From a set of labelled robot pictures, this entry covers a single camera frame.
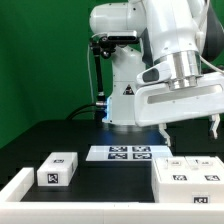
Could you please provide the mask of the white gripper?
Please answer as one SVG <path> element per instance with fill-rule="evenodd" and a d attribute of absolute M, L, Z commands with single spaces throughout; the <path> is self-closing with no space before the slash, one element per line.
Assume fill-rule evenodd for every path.
<path fill-rule="evenodd" d="M 165 123 L 210 116 L 210 134 L 217 139 L 220 115 L 224 113 L 224 75 L 208 73 L 196 87 L 171 91 L 165 83 L 144 86 L 134 97 L 134 117 L 138 126 L 158 125 L 159 133 L 171 146 Z"/>

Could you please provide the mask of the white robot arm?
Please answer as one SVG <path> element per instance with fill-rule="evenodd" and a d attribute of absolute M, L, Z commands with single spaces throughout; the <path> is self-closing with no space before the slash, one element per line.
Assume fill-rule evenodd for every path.
<path fill-rule="evenodd" d="M 128 0 L 95 7 L 90 27 L 95 62 L 112 60 L 113 91 L 105 126 L 157 126 L 208 116 L 217 133 L 224 113 L 224 71 L 201 70 L 224 51 L 224 27 L 210 0 Z"/>

